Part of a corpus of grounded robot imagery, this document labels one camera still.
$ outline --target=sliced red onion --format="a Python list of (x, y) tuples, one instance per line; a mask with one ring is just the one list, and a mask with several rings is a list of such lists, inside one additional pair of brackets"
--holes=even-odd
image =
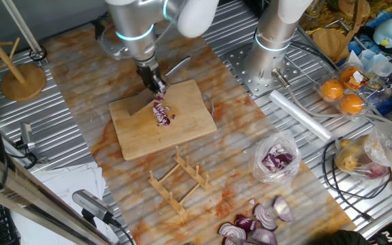
[(275, 213), (278, 215), (280, 220), (285, 222), (293, 222), (296, 220), (282, 195), (279, 195), (276, 198), (273, 208), (275, 209)]
[(234, 225), (242, 228), (245, 232), (253, 231), (257, 228), (257, 223), (243, 214), (237, 214)]
[(157, 101), (162, 101), (164, 100), (164, 95), (166, 94), (166, 91), (161, 91), (160, 93), (157, 93), (157, 96), (155, 97), (155, 99)]
[(231, 240), (229, 240), (228, 238), (225, 240), (225, 245), (235, 245), (235, 243), (233, 243)]
[(273, 232), (266, 229), (256, 229), (252, 234), (252, 238), (255, 241), (260, 242), (262, 244), (278, 245), (275, 234), (273, 234)]
[(166, 109), (163, 107), (163, 104), (154, 102), (154, 106), (152, 108), (152, 111), (154, 112), (154, 116), (157, 119), (158, 125), (164, 125), (164, 126), (169, 126), (170, 125), (170, 120), (167, 117), (166, 114)]
[(222, 225), (220, 230), (218, 230), (218, 234), (224, 237), (233, 237), (240, 240), (246, 240), (248, 237), (242, 228), (233, 226), (229, 222)]
[(258, 204), (255, 208), (253, 215), (261, 222), (264, 228), (269, 229), (270, 231), (275, 231), (278, 228), (276, 222), (270, 217), (261, 204)]

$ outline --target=metal rod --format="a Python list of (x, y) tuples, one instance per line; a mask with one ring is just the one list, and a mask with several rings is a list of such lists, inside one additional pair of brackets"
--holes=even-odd
[(18, 8), (14, 5), (13, 1), (2, 0), (2, 2), (4, 3), (5, 8), (7, 8), (7, 11), (12, 16), (14, 22), (18, 26), (20, 32), (24, 35), (26, 41), (28, 42), (28, 45), (30, 45), (30, 48), (33, 50), (35, 54), (41, 55), (42, 49), (40, 48), (39, 43), (34, 38), (32, 32), (28, 28), (22, 15), (20, 15)]

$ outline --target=blue toy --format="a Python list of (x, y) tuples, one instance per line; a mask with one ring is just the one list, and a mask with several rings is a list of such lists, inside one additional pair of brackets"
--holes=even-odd
[(380, 24), (373, 34), (373, 40), (385, 48), (392, 48), (392, 19)]

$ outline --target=metal plate with holes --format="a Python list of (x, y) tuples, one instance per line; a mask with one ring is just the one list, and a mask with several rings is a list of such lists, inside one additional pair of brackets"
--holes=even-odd
[[(262, 82), (250, 79), (243, 66), (244, 57), (252, 47), (252, 44), (247, 44), (241, 48), (231, 51), (226, 54), (227, 60), (231, 63), (232, 67), (238, 72), (238, 76), (242, 79), (243, 86), (247, 87), (250, 93), (255, 96), (262, 95), (280, 84), (277, 80), (274, 82)], [(284, 77), (288, 80), (300, 76), (300, 69), (293, 63), (285, 59)]]

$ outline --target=wooden cutting board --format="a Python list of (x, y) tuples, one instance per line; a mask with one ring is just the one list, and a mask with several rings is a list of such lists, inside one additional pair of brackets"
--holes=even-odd
[(217, 130), (194, 80), (171, 85), (167, 90), (161, 101), (163, 106), (170, 108), (166, 111), (171, 121), (167, 127), (157, 126), (152, 113), (155, 101), (130, 116), (128, 109), (135, 100), (136, 97), (129, 97), (109, 105), (123, 158), (127, 161)]

